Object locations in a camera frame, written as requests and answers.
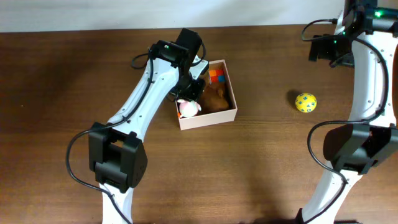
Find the pink white duck toy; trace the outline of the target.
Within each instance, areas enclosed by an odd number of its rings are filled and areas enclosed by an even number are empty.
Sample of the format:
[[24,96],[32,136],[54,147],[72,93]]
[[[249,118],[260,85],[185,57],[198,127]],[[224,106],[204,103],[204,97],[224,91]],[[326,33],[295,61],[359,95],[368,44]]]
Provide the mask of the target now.
[[201,106],[196,101],[179,99],[177,100],[177,103],[179,104],[179,118],[191,118],[194,117],[199,111],[201,111]]

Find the brown plush toy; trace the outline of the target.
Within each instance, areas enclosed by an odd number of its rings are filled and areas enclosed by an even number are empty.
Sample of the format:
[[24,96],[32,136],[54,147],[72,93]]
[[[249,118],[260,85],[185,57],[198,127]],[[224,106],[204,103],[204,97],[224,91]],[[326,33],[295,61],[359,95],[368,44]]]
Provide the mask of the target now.
[[208,84],[198,103],[203,113],[216,113],[229,109],[229,101],[226,98],[226,84],[212,83]]

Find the colourful puzzle cube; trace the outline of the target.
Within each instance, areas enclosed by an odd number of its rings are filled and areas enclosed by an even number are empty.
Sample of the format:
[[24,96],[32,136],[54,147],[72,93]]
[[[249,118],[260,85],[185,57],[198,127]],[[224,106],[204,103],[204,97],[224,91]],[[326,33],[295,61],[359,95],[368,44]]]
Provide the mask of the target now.
[[224,83],[226,81],[223,69],[209,70],[208,73],[209,73],[209,78],[210,78],[211,84],[212,83]]

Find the yellow ball with blue marks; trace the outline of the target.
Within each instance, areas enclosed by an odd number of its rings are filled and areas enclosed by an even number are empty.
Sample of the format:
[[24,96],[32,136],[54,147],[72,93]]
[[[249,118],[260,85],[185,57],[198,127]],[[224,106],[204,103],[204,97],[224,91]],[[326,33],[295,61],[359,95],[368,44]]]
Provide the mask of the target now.
[[295,106],[302,113],[310,113],[317,107],[317,99],[313,94],[301,93],[295,99]]

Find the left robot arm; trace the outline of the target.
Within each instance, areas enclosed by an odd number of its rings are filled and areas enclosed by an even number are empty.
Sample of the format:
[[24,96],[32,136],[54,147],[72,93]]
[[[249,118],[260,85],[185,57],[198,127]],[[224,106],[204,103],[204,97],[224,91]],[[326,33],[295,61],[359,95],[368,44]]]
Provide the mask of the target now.
[[147,167],[144,137],[167,95],[196,102],[209,67],[197,53],[203,47],[194,31],[177,40],[160,40],[148,51],[143,76],[122,108],[106,124],[94,123],[88,137],[89,168],[103,194],[103,223],[132,223],[132,195]]

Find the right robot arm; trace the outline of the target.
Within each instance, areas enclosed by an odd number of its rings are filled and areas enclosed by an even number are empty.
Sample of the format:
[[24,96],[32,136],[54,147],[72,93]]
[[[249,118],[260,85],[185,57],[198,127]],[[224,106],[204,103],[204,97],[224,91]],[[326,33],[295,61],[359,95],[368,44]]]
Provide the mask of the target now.
[[310,38],[309,60],[354,69],[351,112],[332,120],[323,143],[323,175],[295,223],[334,223],[346,196],[372,167],[397,151],[393,106],[397,10],[377,0],[346,0],[332,34]]

